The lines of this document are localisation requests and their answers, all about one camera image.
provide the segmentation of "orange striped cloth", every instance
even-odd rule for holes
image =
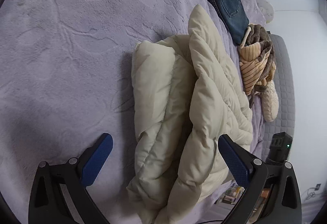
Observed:
[[[275,52],[269,34],[261,25],[250,24],[238,52],[245,94],[264,92],[276,71]]]

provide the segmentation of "silver screw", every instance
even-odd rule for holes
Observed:
[[[69,164],[73,165],[77,162],[77,158],[71,158],[71,159],[69,159],[68,162],[69,162]]]
[[[253,163],[259,166],[259,165],[262,164],[262,161],[259,160],[259,159],[254,159],[254,160],[253,160]]]
[[[43,168],[45,165],[46,165],[46,162],[45,161],[41,161],[40,164],[39,164],[39,167],[40,168]]]
[[[288,169],[290,169],[290,168],[292,168],[292,164],[289,163],[289,162],[285,162],[285,167],[288,168]]]

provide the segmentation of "wall outlet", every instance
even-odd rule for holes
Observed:
[[[316,187],[315,187],[315,191],[318,191],[320,186],[321,186],[321,183],[317,184]]]

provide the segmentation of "drawstring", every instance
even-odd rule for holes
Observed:
[[[245,42],[246,42],[246,39],[247,39],[248,35],[250,34],[250,32],[251,32],[251,27],[248,26],[248,27],[247,27],[247,30],[246,30],[246,32],[245,32],[245,34],[244,34],[243,40],[242,40],[242,42],[241,42],[241,44],[240,44],[240,48],[243,48],[243,47],[244,47]]]

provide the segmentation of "white wall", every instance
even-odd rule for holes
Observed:
[[[283,37],[291,61],[296,108],[289,160],[300,193],[317,183],[322,191],[327,180],[327,25],[318,12],[276,11],[266,29]]]

